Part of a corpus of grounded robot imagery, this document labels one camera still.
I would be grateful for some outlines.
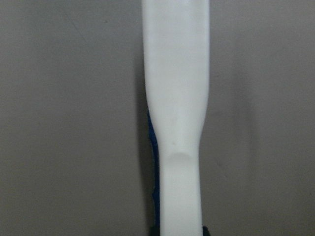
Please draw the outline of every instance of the gray wall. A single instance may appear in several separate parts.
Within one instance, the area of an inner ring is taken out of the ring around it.
[[[315,235],[315,1],[212,0],[213,236]],[[0,1],[0,235],[146,236],[139,0]]]

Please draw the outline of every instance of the white toothbrush handle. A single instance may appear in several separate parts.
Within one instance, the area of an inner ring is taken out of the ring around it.
[[[142,0],[142,11],[161,236],[202,236],[198,152],[208,101],[209,0]]]

